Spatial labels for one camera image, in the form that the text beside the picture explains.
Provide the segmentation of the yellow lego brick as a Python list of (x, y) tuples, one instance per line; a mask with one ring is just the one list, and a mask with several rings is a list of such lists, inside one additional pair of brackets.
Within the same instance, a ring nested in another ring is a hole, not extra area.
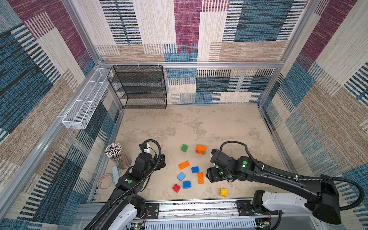
[(221, 189), (220, 189), (220, 193), (219, 193), (219, 195), (220, 195), (221, 197), (227, 197), (227, 189), (225, 189), (225, 188), (221, 188)]

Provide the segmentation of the dark green lego brick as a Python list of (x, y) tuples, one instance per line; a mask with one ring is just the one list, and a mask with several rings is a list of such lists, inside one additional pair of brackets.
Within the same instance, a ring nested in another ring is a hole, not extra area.
[(187, 152), (187, 150), (188, 150), (188, 146), (183, 144), (182, 147), (181, 147), (181, 151), (182, 152)]

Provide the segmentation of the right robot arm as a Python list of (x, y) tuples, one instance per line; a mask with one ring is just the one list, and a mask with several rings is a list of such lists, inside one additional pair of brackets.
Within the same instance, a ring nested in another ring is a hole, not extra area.
[(257, 190), (250, 207), (255, 213), (294, 210), (312, 214), (317, 219), (341, 224), (338, 191), (326, 176), (313, 181), (311, 177), (294, 176), (290, 172), (276, 169), (250, 157), (234, 159), (214, 149), (210, 158), (213, 167), (208, 168), (206, 177), (210, 182), (249, 181), (275, 186), (287, 193), (276, 195)]

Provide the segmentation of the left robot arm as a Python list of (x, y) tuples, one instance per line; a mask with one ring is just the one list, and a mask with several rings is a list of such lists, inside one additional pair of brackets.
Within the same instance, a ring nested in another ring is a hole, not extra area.
[(130, 223), (137, 215), (142, 216), (146, 200), (138, 195), (154, 171), (165, 167), (162, 150), (152, 156), (141, 152), (131, 171), (118, 180), (108, 201), (85, 227), (86, 230), (118, 230)]

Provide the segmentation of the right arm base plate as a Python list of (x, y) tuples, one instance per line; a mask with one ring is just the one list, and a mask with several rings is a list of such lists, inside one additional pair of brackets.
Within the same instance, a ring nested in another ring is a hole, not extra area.
[(237, 200), (234, 207), (237, 209), (239, 216), (277, 216), (278, 211), (269, 211), (263, 206), (254, 207), (252, 200)]

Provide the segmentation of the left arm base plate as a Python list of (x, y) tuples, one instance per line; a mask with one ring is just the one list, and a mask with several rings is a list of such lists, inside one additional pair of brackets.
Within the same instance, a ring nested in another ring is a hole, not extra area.
[(158, 219), (160, 211), (159, 203), (146, 203), (144, 216), (141, 219)]

